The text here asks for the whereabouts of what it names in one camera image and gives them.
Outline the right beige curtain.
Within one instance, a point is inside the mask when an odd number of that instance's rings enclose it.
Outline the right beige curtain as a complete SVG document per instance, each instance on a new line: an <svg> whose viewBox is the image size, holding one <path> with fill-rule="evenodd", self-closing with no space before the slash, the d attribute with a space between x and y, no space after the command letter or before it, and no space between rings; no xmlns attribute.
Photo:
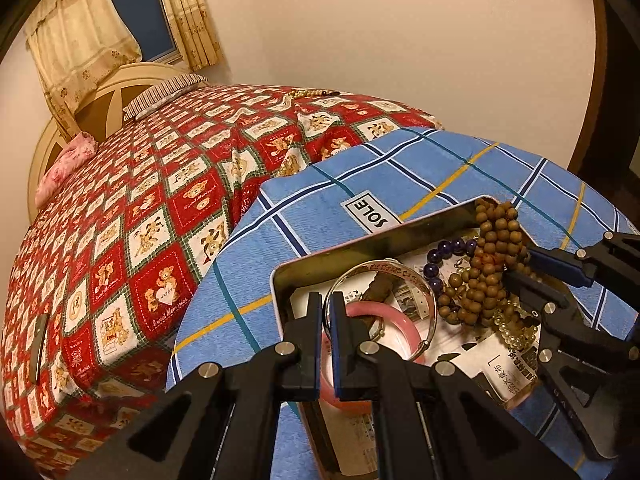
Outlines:
<svg viewBox="0 0 640 480"><path fill-rule="evenodd" d="M194 72L219 61L219 44L206 0L160 0L174 43Z"/></svg>

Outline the beige curtain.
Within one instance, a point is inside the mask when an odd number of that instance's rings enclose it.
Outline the beige curtain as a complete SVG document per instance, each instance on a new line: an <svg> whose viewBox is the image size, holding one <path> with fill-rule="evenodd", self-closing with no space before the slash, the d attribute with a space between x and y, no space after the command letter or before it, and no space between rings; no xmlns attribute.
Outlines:
<svg viewBox="0 0 640 480"><path fill-rule="evenodd" d="M142 51L112 0L40 0L25 23L47 106L68 138L84 99Z"/></svg>
<svg viewBox="0 0 640 480"><path fill-rule="evenodd" d="M160 0L174 43L194 72L219 61L219 44L206 0Z"/></svg>

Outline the brown door frame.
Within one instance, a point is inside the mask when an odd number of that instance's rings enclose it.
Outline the brown door frame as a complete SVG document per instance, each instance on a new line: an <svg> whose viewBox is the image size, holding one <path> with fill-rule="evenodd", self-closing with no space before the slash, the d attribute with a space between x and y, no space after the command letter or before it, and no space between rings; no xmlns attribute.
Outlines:
<svg viewBox="0 0 640 480"><path fill-rule="evenodd" d="M599 154L606 70L608 69L608 17L605 0L592 0L594 14L594 58L589 99L582 128L568 170L587 180Z"/></svg>

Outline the gold beads on bed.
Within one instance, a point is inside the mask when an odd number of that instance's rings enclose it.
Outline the gold beads on bed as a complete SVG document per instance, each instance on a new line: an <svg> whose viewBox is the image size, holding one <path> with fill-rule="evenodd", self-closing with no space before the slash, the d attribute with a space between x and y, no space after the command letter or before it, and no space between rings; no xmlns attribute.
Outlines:
<svg viewBox="0 0 640 480"><path fill-rule="evenodd" d="M328 96L339 96L341 92L330 89L296 89L291 92L293 100L306 98L327 98Z"/></svg>

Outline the left beige curtain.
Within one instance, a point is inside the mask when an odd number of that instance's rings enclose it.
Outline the left beige curtain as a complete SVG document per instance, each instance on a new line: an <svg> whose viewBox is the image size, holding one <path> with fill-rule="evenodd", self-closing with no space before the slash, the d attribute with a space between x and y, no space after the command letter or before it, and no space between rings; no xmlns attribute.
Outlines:
<svg viewBox="0 0 640 480"><path fill-rule="evenodd" d="M68 138L84 99L142 51L112 0L40 0L25 23L47 106Z"/></svg>

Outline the silver bangle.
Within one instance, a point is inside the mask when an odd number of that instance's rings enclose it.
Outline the silver bangle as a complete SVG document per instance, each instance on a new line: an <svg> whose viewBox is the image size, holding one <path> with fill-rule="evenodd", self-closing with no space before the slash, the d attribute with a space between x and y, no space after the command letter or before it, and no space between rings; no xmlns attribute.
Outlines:
<svg viewBox="0 0 640 480"><path fill-rule="evenodd" d="M432 286L418 271L391 258L370 260L321 283L319 290L323 351L331 351L329 300L340 292L348 315L365 322L373 340L396 339L409 361L427 362L436 332L437 304Z"/></svg>

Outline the window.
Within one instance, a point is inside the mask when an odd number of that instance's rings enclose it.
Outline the window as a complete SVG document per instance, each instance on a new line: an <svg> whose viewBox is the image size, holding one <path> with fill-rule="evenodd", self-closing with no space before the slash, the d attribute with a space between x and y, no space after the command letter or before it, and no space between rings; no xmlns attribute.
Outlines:
<svg viewBox="0 0 640 480"><path fill-rule="evenodd" d="M175 63L180 60L162 0L112 0L112 3L137 40L143 61Z"/></svg>

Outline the striped pillow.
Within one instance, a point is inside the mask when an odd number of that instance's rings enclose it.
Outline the striped pillow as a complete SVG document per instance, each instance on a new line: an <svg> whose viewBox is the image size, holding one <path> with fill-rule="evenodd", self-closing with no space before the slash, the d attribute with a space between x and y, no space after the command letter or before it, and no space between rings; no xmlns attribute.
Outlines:
<svg viewBox="0 0 640 480"><path fill-rule="evenodd" d="M152 113L157 107L177 99L183 93L198 88L201 84L207 84L208 79L200 74L188 73L164 79L158 84L142 91L122 109L122 121L130 122L133 119L141 119Z"/></svg>

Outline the brown strap wristwatch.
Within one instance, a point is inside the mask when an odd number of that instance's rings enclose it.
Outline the brown strap wristwatch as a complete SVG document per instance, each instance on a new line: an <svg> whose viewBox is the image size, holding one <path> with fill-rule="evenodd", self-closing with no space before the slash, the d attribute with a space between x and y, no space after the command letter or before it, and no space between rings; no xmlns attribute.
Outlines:
<svg viewBox="0 0 640 480"><path fill-rule="evenodd" d="M389 304L392 301L394 289L400 282L401 279L394 274L378 272L363 293L362 300Z"/></svg>

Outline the red patterned bedspread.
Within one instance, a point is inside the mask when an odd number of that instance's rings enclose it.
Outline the red patterned bedspread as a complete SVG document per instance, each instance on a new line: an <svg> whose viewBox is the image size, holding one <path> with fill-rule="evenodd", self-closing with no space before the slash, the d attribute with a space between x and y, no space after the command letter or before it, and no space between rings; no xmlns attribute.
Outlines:
<svg viewBox="0 0 640 480"><path fill-rule="evenodd" d="M396 101L296 89L201 84L124 122L39 211L9 278L1 377L6 426L43 476L65 477L156 399L186 308L265 181L436 126Z"/></svg>

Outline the pink floral pillow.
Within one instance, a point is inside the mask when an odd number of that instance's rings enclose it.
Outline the pink floral pillow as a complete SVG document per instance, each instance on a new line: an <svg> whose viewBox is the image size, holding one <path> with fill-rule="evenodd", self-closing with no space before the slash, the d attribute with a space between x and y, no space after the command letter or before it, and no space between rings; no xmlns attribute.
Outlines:
<svg viewBox="0 0 640 480"><path fill-rule="evenodd" d="M85 162L96 156L97 151L98 142L90 133L77 133L40 179L35 192L35 206L38 209L46 206L62 184Z"/></svg>

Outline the blue plaid cushion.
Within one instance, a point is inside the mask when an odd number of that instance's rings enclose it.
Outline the blue plaid cushion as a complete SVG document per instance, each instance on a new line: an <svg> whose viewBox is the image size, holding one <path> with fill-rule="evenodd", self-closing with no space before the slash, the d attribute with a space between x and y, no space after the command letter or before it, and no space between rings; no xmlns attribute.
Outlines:
<svg viewBox="0 0 640 480"><path fill-rule="evenodd" d="M168 385L203 362L240 364L279 340L270 278L280 264L481 195L511 202L545 248L576 250L605 232L639 229L636 217L538 155L401 128L262 185L186 310Z"/></svg>

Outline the cream wooden headboard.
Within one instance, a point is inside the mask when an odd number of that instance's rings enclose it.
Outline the cream wooden headboard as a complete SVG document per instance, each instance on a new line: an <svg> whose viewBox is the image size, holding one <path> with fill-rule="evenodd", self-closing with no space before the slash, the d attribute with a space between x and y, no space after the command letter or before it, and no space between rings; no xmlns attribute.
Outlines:
<svg viewBox="0 0 640 480"><path fill-rule="evenodd" d="M132 63L119 67L117 72L106 78L95 92L82 101L76 113L79 127L91 133L99 142L105 140L122 128L122 110L143 90L185 72L186 69L180 65L157 62ZM58 123L51 118L36 144L29 168L27 210L30 223L35 221L38 214L35 205L37 185L69 140L70 136L60 130Z"/></svg>

